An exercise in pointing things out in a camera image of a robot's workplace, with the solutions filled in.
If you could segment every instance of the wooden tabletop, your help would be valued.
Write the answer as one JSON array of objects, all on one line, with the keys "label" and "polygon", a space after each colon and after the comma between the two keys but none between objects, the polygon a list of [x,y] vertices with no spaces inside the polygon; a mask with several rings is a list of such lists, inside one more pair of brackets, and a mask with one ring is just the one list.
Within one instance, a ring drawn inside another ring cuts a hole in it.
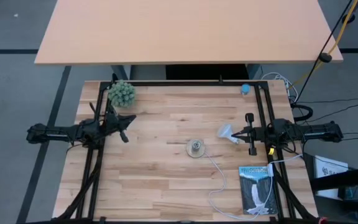
[{"label": "wooden tabletop", "polygon": [[312,62],[329,33],[317,0],[58,0],[35,62]]},{"label": "wooden tabletop", "polygon": [[[282,81],[269,81],[269,87],[276,117],[293,120]],[[88,103],[96,104],[98,90],[99,82],[85,83],[76,123],[93,117]],[[235,221],[209,205],[208,192],[220,189],[223,179],[208,158],[187,155],[185,147],[190,139],[204,141],[207,152],[227,178],[227,189],[213,196],[216,206],[224,212],[252,217],[242,214],[238,167],[266,166],[264,144],[256,142],[258,154],[250,156],[248,144],[235,145],[218,138],[216,132],[224,123],[240,131],[246,125],[246,113],[253,113],[254,126],[260,126],[254,90],[242,96],[239,86],[137,86],[135,98],[131,109],[118,109],[120,114],[137,115],[126,131],[129,143],[123,143],[119,134],[106,138],[95,219]],[[67,154],[54,217],[78,193],[86,153],[87,149],[76,147]],[[284,156],[293,154],[284,152]],[[286,162],[286,166],[292,191],[317,215],[305,163],[295,159]],[[288,217],[283,192],[281,199]],[[268,219],[265,215],[257,218]]]}]

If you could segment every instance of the floor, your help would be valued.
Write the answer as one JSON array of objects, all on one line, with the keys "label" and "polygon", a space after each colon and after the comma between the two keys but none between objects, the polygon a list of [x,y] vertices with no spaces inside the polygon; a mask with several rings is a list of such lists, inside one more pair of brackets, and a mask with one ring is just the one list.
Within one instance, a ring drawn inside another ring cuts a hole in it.
[{"label": "floor", "polygon": [[[37,49],[55,5],[55,0],[0,0],[0,49]],[[331,28],[345,1],[320,0]],[[358,47],[358,12],[345,31],[340,47]],[[26,130],[35,123],[46,123],[58,88],[63,67],[35,66],[34,55],[0,55],[0,224],[16,222],[34,166],[39,145],[28,144]],[[264,72],[280,72],[296,80],[311,64],[264,65]],[[136,79],[161,79],[159,66],[137,67]],[[85,80],[108,80],[108,66],[72,68],[56,125],[74,122],[76,106]],[[358,97],[358,54],[344,55],[343,63],[325,65],[309,81],[301,101]],[[314,104],[314,116],[322,116],[354,102]],[[358,107],[324,118],[335,120],[343,132],[358,132]],[[65,160],[65,143],[50,144],[44,168],[30,209],[28,222],[48,220],[52,215],[58,183]],[[358,168],[358,140],[331,144],[311,141],[310,154],[349,163]],[[331,201],[316,198],[320,215],[341,217],[345,213]]]}]

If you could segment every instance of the small blue object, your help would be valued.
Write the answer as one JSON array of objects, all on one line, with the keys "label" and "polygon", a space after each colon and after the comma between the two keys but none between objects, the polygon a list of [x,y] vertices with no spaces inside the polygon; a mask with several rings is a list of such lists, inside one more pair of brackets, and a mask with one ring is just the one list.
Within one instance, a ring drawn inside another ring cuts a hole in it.
[{"label": "small blue object", "polygon": [[246,94],[248,94],[249,93],[249,85],[248,84],[243,84],[242,86],[241,86],[241,94],[243,94],[243,95],[246,95]]}]

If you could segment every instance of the white cable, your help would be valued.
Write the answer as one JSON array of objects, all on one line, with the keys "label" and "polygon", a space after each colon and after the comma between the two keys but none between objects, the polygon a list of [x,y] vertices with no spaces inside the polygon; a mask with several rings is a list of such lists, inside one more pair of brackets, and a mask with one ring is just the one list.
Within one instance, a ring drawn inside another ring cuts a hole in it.
[{"label": "white cable", "polygon": [[[214,164],[214,166],[215,166],[215,167],[217,168],[217,170],[221,173],[222,178],[223,178],[223,187],[222,187],[221,189],[219,189],[219,190],[213,190],[213,191],[211,191],[211,192],[208,194],[209,204],[210,204],[217,212],[219,212],[220,214],[225,215],[225,216],[227,216],[227,217],[230,217],[230,218],[235,218],[235,219],[237,219],[237,220],[245,220],[245,221],[247,221],[247,220],[249,221],[249,220],[254,220],[254,219],[256,219],[256,218],[259,216],[259,214],[260,214],[260,210],[258,211],[258,214],[256,214],[256,215],[255,215],[254,217],[252,217],[252,218],[242,218],[242,217],[238,217],[238,216],[231,215],[231,214],[228,214],[228,213],[224,213],[224,212],[220,211],[220,210],[215,206],[215,204],[214,204],[214,203],[212,202],[212,200],[211,200],[211,195],[212,195],[212,194],[215,194],[215,193],[218,193],[218,192],[222,192],[222,191],[226,188],[226,177],[224,176],[224,174],[223,174],[222,170],[219,168],[219,166],[218,166],[218,165],[215,163],[215,161],[211,158],[211,156],[209,156],[209,154],[206,153],[206,152],[204,152],[204,154],[205,154],[206,156],[208,156],[208,158],[210,159],[210,161],[212,162],[212,164]],[[269,164],[276,163],[276,162],[290,161],[290,160],[295,159],[295,158],[300,157],[300,156],[302,156],[302,154],[299,154],[299,155],[294,156],[294,157],[289,158],[289,159],[284,159],[284,160],[280,160],[280,161],[272,161],[272,162],[269,162]],[[269,190],[269,192],[268,192],[268,195],[267,195],[266,201],[264,202],[264,205],[267,203],[267,201],[268,201],[269,198],[270,198],[270,194],[272,193],[272,188],[273,188],[273,176],[270,177],[270,190]]]},{"label": "white cable", "polygon": [[[287,94],[288,96],[290,96],[290,90],[289,90],[289,87],[292,86],[292,82],[290,82],[287,78],[285,78],[283,75],[281,75],[280,73],[278,72],[269,72],[269,73],[266,73],[265,75],[263,75],[260,79],[263,80],[266,76],[268,75],[275,75],[274,77],[274,80],[283,80],[284,81],[284,85],[285,85],[285,88],[287,89]],[[295,100],[294,102],[297,101],[298,99],[298,91],[296,90],[296,88],[293,86],[292,87],[293,91],[295,92]]]}]

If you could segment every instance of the green plush toy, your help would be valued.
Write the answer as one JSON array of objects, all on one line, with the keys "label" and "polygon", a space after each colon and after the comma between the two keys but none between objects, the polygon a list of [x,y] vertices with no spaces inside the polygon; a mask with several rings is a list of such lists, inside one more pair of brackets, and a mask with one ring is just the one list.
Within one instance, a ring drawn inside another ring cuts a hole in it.
[{"label": "green plush toy", "polygon": [[108,97],[113,106],[130,107],[135,102],[135,87],[120,80],[111,86]]}]

